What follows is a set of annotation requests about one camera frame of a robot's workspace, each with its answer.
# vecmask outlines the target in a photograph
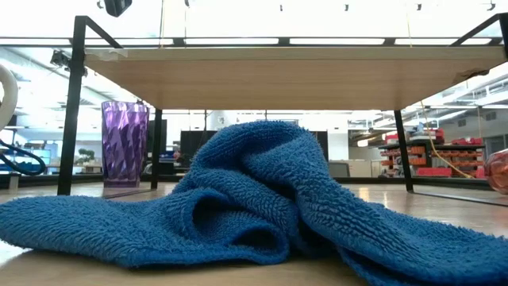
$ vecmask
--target black metal table leg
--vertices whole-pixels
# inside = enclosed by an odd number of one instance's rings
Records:
[[[395,125],[397,126],[398,145],[400,147],[400,157],[402,159],[402,170],[404,170],[404,178],[406,179],[406,190],[413,192],[413,181],[411,180],[410,159],[407,155],[406,135],[404,133],[404,125],[402,124],[402,115],[400,110],[394,110]]]
[[[508,59],[508,13],[499,14],[499,27],[501,28],[503,48],[505,49],[505,58]]]
[[[152,183],[150,188],[156,190],[159,181],[160,137],[162,134],[162,110],[160,109],[156,109],[156,122],[153,133]]]
[[[72,58],[69,68],[69,88],[67,107],[65,108],[65,125],[63,126],[63,144],[58,175],[57,195],[70,195],[72,184],[72,166],[74,165],[74,149],[78,129],[79,100],[81,97],[81,79],[85,70],[85,32],[87,19],[76,17],[72,41]]]

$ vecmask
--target wooden tabletop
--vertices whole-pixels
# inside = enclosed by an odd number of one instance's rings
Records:
[[[502,47],[91,49],[160,109],[398,110],[506,61]]]

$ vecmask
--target black metal frame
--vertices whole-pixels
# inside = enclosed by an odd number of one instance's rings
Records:
[[[236,39],[273,39],[277,40],[274,44],[188,44],[187,40],[236,40]],[[434,40],[434,39],[455,39],[456,37],[118,37],[116,41],[144,41],[144,40],[172,40],[173,44],[164,44],[164,47],[168,48],[206,48],[206,47],[410,47],[417,44],[396,44],[396,40]],[[86,40],[96,41],[102,38],[87,38]],[[292,44],[290,40],[297,39],[315,39],[315,40],[375,40],[382,39],[382,44]],[[468,47],[483,47],[483,46],[495,46],[500,45],[502,37],[479,37],[479,39],[489,39],[490,41],[486,44],[468,44]],[[55,41],[69,41],[69,44],[2,44],[2,47],[13,47],[13,48],[71,48],[72,39],[68,37],[0,37],[0,40],[55,40]],[[442,44],[423,44],[425,47],[443,47]],[[87,44],[88,48],[107,48],[106,44]],[[124,48],[159,48],[160,44],[124,44]]]
[[[506,58],[508,59],[508,45],[506,44],[508,41],[508,13],[504,14],[496,14],[493,17],[487,19],[484,23],[480,24],[470,32],[466,33],[464,36],[459,38],[456,42],[452,43],[450,46],[460,46],[467,39],[472,38],[478,32],[482,31],[489,25],[492,25],[496,21],[499,21],[502,30],[502,39],[493,37],[492,41],[488,45],[500,44],[501,40],[504,41],[504,50]],[[70,195],[71,193],[71,178],[72,178],[72,165],[74,160],[74,150],[75,150],[75,139],[76,139],[76,129],[77,129],[77,117],[79,112],[79,99],[80,99],[80,91],[81,91],[81,81],[84,73],[84,60],[85,60],[85,32],[86,28],[89,26],[92,28],[102,39],[106,40],[108,44],[110,44],[114,48],[122,48],[110,35],[108,35],[104,30],[102,30],[95,22],[93,22],[87,16],[76,16],[75,25],[74,25],[74,35],[72,40],[70,40],[72,44],[72,58],[70,63],[71,75],[69,78],[69,92],[67,97],[67,108],[66,108],[66,117],[65,117],[65,126],[63,129],[63,148],[62,148],[62,161],[60,168],[60,176],[58,181],[58,195]],[[331,47],[333,44],[290,44],[290,38],[287,37],[276,37],[278,39],[277,44],[252,44],[249,46],[312,46],[312,47],[320,47],[326,46]],[[183,38],[172,38],[174,44],[171,47],[206,47],[206,46],[224,46],[222,44],[201,44],[201,45],[188,45],[185,43],[185,39]],[[385,38],[384,44],[376,45],[379,46],[390,46],[394,45],[394,38]],[[150,45],[141,45],[142,47],[150,47]],[[234,46],[246,46],[245,44],[227,44],[229,47]],[[347,46],[344,44],[337,44],[337,46]],[[453,195],[441,195],[441,194],[428,194],[428,193],[417,193],[414,191],[413,184],[418,182],[418,178],[413,179],[410,171],[409,157],[407,153],[407,145],[406,145],[406,137],[404,132],[404,127],[402,123],[402,115],[401,110],[395,110],[395,125],[397,126],[398,132],[398,141],[401,150],[401,158],[402,158],[402,167],[404,171],[404,181],[406,184],[406,190],[415,195],[431,195],[446,199],[460,199],[466,200],[475,203],[488,203],[499,206],[508,207],[507,205],[492,203],[490,201],[482,200],[482,199],[473,199],[473,198],[464,198]],[[161,127],[162,127],[162,110],[156,110],[156,122],[155,122],[155,133],[154,133],[154,148],[152,153],[152,177],[151,177],[151,189],[157,189],[157,183],[159,179],[159,154],[160,154],[160,136],[161,136]]]

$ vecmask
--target shelving unit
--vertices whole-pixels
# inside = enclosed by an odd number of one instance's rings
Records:
[[[416,176],[458,176],[462,175],[455,172],[455,170],[446,166],[446,164],[437,164],[440,162],[430,144],[430,140],[414,140],[406,144],[408,146],[407,152],[410,156],[409,162],[413,167]],[[465,168],[461,170],[468,175],[476,176],[476,170],[479,166],[483,166],[483,160],[478,160],[479,157],[483,158],[483,152],[478,151],[484,149],[485,145],[438,145],[434,141],[436,151],[444,158],[449,158],[449,161],[457,168]],[[381,156],[388,157],[382,165],[389,166],[389,169],[395,169],[397,164],[397,157],[401,156],[400,145],[390,144],[379,146],[381,149]],[[435,171],[431,168],[443,167],[443,170]]]

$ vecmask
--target ceiling light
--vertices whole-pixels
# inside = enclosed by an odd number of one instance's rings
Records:
[[[462,44],[488,44],[491,41],[492,41],[492,39],[490,39],[490,38],[472,38],[472,39],[467,39]]]
[[[277,38],[208,38],[185,39],[186,44],[278,44]]]
[[[66,39],[21,39],[21,38],[3,38],[0,39],[0,45],[70,45]]]
[[[451,114],[443,115],[443,116],[439,117],[437,120],[441,121],[441,120],[451,119],[451,118],[454,118],[454,117],[459,116],[459,115],[464,114],[464,113],[466,113],[466,110],[453,112]]]
[[[116,39],[116,42],[122,46],[135,46],[135,45],[171,45],[173,39]],[[110,47],[111,45],[104,39],[86,39],[85,45],[98,45]]]
[[[368,146],[368,140],[367,139],[366,140],[359,140],[357,142],[357,144],[358,144],[358,147],[367,147]]]
[[[437,118],[427,118],[427,120],[425,120],[425,118],[415,118],[415,119],[409,120],[408,122],[404,122],[404,125],[405,126],[417,126],[420,123],[425,123],[425,122],[430,123],[430,122],[434,122],[436,120],[437,120]]]
[[[383,44],[384,39],[379,38],[298,38],[290,39],[290,44]]]
[[[396,39],[395,44],[413,45],[449,45],[458,39]]]
[[[482,106],[483,109],[508,109],[508,105],[503,104],[490,104],[486,106]]]
[[[430,106],[430,108],[433,108],[433,109],[475,109],[477,106],[453,106],[453,105],[443,105],[443,106]]]
[[[397,128],[395,128],[395,127],[374,127],[372,129],[373,130],[393,130],[393,131],[397,130]]]

